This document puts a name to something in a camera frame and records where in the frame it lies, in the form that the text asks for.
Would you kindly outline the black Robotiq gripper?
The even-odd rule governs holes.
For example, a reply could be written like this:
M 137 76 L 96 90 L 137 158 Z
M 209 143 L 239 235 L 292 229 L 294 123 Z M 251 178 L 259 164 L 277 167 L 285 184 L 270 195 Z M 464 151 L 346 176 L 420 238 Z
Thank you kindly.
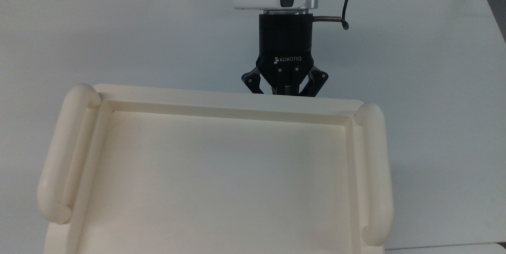
M 264 94 L 263 78 L 272 94 L 316 97 L 329 75 L 314 67 L 311 55 L 313 14 L 260 14 L 259 57 L 242 75 L 254 94 Z

